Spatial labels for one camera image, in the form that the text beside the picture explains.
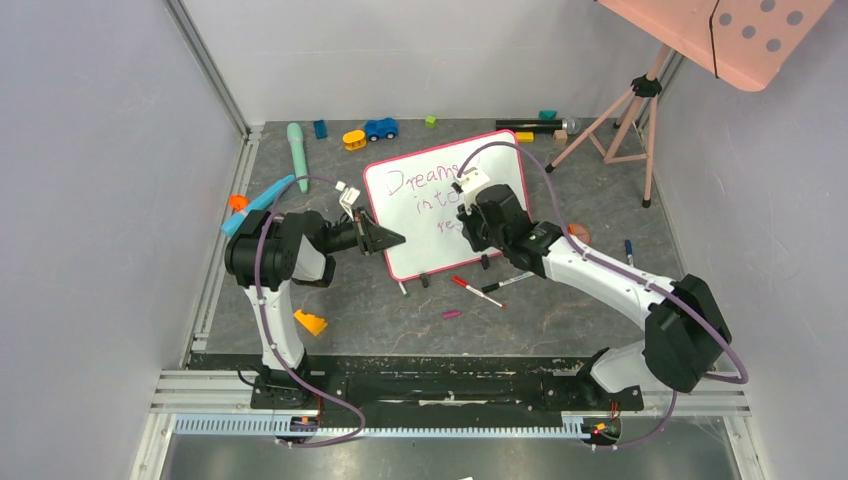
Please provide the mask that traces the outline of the pink framed whiteboard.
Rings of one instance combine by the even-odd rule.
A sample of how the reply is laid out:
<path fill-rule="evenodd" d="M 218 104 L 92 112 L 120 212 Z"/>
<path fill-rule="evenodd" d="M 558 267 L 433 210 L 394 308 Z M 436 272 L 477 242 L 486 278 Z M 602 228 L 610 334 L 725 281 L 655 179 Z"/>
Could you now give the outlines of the pink framed whiteboard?
<path fill-rule="evenodd" d="M 377 224 L 405 237 L 403 244 L 385 251 L 393 279 L 407 281 L 480 259 L 456 219 L 464 197 L 452 184 L 466 159 L 493 183 L 509 185 L 521 206 L 528 206 L 521 154 L 510 146 L 475 152 L 495 141 L 517 143 L 513 132 L 501 130 L 365 167 L 363 180 Z"/>

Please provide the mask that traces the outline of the blue whiteboard marker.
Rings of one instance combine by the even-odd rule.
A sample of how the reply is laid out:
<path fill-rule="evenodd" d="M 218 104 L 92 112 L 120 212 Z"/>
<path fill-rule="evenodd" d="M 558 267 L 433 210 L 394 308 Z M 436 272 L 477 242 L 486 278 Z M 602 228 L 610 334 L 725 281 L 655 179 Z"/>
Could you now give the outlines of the blue whiteboard marker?
<path fill-rule="evenodd" d="M 634 267 L 635 266 L 634 250 L 633 250 L 632 242 L 629 239 L 626 239 L 624 241 L 624 248 L 625 248 L 625 255 L 626 255 L 628 265 L 631 266 L 631 267 Z"/>

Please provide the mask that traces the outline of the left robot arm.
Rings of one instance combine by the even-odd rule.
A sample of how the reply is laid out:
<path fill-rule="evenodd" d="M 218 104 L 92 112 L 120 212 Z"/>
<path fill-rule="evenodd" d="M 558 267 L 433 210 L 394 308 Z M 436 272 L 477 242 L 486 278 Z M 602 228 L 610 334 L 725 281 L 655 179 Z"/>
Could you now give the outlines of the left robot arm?
<path fill-rule="evenodd" d="M 263 351 L 256 393 L 278 395 L 295 408 L 306 405 L 314 394 L 291 287 L 328 287 L 337 252 L 353 249 L 370 256 L 405 242 L 403 235 L 378 225 L 362 207 L 336 222 L 313 210 L 288 214 L 254 210 L 246 215 L 225 248 L 224 265 L 248 297 L 260 331 Z"/>

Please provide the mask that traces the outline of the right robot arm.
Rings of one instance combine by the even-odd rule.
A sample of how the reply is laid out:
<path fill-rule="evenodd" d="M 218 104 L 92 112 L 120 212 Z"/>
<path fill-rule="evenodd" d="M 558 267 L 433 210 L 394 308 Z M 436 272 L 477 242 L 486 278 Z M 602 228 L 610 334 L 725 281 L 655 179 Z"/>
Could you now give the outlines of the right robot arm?
<path fill-rule="evenodd" d="M 534 222 L 506 184 L 455 184 L 462 234 L 475 251 L 500 251 L 516 268 L 574 287 L 631 320 L 643 339 L 597 352 L 577 382 L 580 400 L 602 408 L 617 393 L 656 380 L 680 393 L 708 377 L 732 336 L 707 283 L 638 270 L 590 249 L 551 222 Z"/>

